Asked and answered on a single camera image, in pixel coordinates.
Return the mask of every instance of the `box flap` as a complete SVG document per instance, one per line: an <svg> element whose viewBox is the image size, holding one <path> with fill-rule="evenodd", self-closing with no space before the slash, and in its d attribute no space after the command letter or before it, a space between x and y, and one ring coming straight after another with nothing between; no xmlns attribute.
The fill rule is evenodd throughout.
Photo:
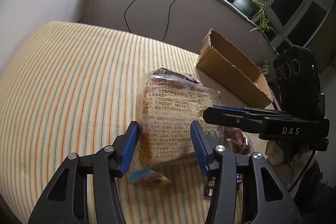
<svg viewBox="0 0 336 224"><path fill-rule="evenodd" d="M205 44L210 45L210 47L214 47L222 56L225 56L225 58L230 61L231 64L235 65L237 68L239 68L239 70L243 71L251 81L256 81L259 77L260 71L253 64L253 62L235 45L233 45L230 41L225 39L215 30L210 30L204 39L203 46Z"/></svg>
<svg viewBox="0 0 336 224"><path fill-rule="evenodd" d="M199 60L202 59L204 56L206 56L206 52L210 49L211 43L209 39L209 35L211 33L211 30L208 32L208 34L205 36L205 38L202 41L202 48L201 53L199 54Z"/></svg>
<svg viewBox="0 0 336 224"><path fill-rule="evenodd" d="M273 101L271 92L269 91L269 86L264 75L260 74L255 82L253 82L256 87L261 90L271 102Z"/></svg>
<svg viewBox="0 0 336 224"><path fill-rule="evenodd" d="M209 51L206 51L206 58L199 59L197 68L219 81L251 107L264 108L272 102L239 68L214 49L209 49Z"/></svg>

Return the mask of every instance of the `potted plant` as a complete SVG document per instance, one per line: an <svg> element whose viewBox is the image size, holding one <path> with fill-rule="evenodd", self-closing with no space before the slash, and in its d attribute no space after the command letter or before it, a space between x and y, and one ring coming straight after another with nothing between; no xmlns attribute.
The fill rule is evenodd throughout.
<svg viewBox="0 0 336 224"><path fill-rule="evenodd" d="M269 22L269 18L266 18L265 17L265 12L262 10L260 12L260 17L259 17L259 23L258 23L258 26L257 27L254 27L253 29L250 30L250 32L254 31L254 30L259 30L259 32L261 34L266 34L268 33L270 30L275 32L275 34L277 33L271 26L268 25L268 22Z"/></svg>
<svg viewBox="0 0 336 224"><path fill-rule="evenodd" d="M234 0L232 4L247 17L255 18L264 11L266 0Z"/></svg>

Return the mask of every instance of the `small snack package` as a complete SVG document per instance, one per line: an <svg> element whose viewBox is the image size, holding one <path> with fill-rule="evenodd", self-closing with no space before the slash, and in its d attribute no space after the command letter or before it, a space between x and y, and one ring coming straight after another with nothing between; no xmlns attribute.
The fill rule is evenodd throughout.
<svg viewBox="0 0 336 224"><path fill-rule="evenodd" d="M144 169L134 172L129 177L128 181L147 191L155 191L160 189L162 186L171 183L171 181L164 175L155 172L152 169Z"/></svg>
<svg viewBox="0 0 336 224"><path fill-rule="evenodd" d="M269 63L267 60L263 60L257 65L257 68L263 75L269 75Z"/></svg>
<svg viewBox="0 0 336 224"><path fill-rule="evenodd" d="M224 145L237 154L247 155L250 152L247 136L240 128L224 127Z"/></svg>
<svg viewBox="0 0 336 224"><path fill-rule="evenodd" d="M195 120L218 144L223 142L224 127L207 124L202 118L206 108L221 105L220 92L198 85L185 75L172 74L147 73L138 83L136 120L140 136L131 172L196 161L190 137L190 123ZM129 181L139 185L137 178L141 176Z"/></svg>

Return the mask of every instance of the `plant pot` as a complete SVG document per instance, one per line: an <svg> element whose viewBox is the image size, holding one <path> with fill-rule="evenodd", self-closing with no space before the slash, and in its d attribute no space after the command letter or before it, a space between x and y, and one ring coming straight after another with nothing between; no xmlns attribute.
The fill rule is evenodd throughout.
<svg viewBox="0 0 336 224"><path fill-rule="evenodd" d="M232 4L248 18L252 18L260 10L251 0L234 0Z"/></svg>

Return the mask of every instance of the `camera lens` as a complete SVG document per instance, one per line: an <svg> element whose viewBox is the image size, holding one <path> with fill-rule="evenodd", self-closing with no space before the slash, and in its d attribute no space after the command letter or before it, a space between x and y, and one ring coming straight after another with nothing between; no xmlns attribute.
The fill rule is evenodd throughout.
<svg viewBox="0 0 336 224"><path fill-rule="evenodd" d="M296 59L292 61L292 69L293 72L297 75L300 72L300 63Z"/></svg>
<svg viewBox="0 0 336 224"><path fill-rule="evenodd" d="M289 66L288 63L284 63L282 65L282 73L283 73L283 75L284 75L284 77L286 79L288 79L289 77L291 77L291 68L290 68L290 66Z"/></svg>
<svg viewBox="0 0 336 224"><path fill-rule="evenodd" d="M281 70L280 70L280 68L277 68L277 69L276 69L276 72L277 72L277 78L278 78L278 79L281 79L282 74L281 74Z"/></svg>

